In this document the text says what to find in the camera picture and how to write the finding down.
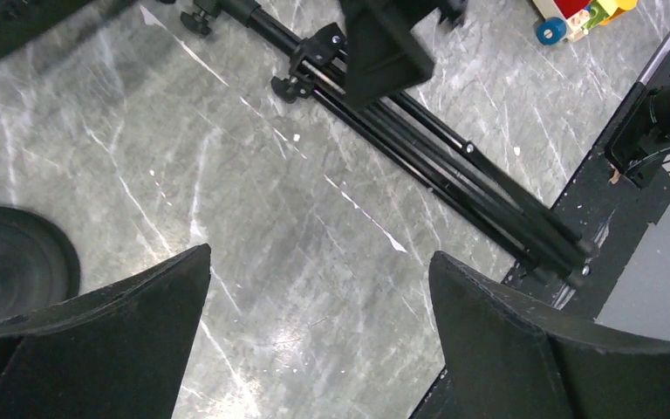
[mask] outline black round base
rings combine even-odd
[[[79,285],[78,255],[58,227],[0,207],[0,320],[75,297]]]

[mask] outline plastic toy vehicle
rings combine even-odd
[[[563,39],[571,42],[583,38],[597,25],[605,25],[635,8],[638,0],[533,0],[545,22],[536,36],[543,45],[554,45]]]

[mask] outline gray marble floor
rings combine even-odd
[[[492,278],[510,260],[312,101],[272,97],[285,60],[187,2],[102,0],[0,63],[0,203],[48,216],[78,248],[82,291],[191,244],[212,285],[175,417],[406,417],[440,371],[427,262]],[[306,35],[335,0],[265,2]],[[438,60],[412,91],[551,203],[670,25],[642,0],[574,45],[542,47],[531,3],[476,2],[417,28]]]

